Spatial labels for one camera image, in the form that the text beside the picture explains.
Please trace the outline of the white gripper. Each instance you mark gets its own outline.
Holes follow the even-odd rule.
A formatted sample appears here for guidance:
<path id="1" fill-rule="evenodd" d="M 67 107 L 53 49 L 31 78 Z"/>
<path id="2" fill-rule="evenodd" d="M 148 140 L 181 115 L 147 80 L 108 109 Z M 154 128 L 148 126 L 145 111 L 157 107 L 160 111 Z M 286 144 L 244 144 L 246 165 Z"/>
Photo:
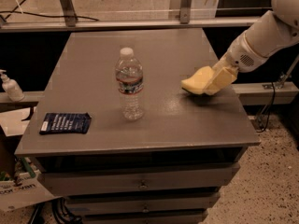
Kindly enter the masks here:
<path id="1" fill-rule="evenodd" d="M 213 95 L 236 81 L 238 71 L 251 72 L 267 61 L 267 58 L 256 53 L 246 39 L 246 33 L 239 35 L 213 66 L 212 78 L 204 87 L 204 93 Z"/>

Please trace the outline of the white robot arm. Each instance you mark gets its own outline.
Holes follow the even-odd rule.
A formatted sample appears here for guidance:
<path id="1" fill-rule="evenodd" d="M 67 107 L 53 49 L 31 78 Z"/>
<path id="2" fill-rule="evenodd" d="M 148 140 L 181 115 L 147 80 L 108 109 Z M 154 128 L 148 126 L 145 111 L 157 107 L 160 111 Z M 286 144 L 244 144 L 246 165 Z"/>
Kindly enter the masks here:
<path id="1" fill-rule="evenodd" d="M 252 72 L 279 50 L 299 43 L 299 0 L 271 0 L 271 6 L 212 66 L 213 76 L 204 86 L 204 94 L 217 93 L 239 73 Z"/>

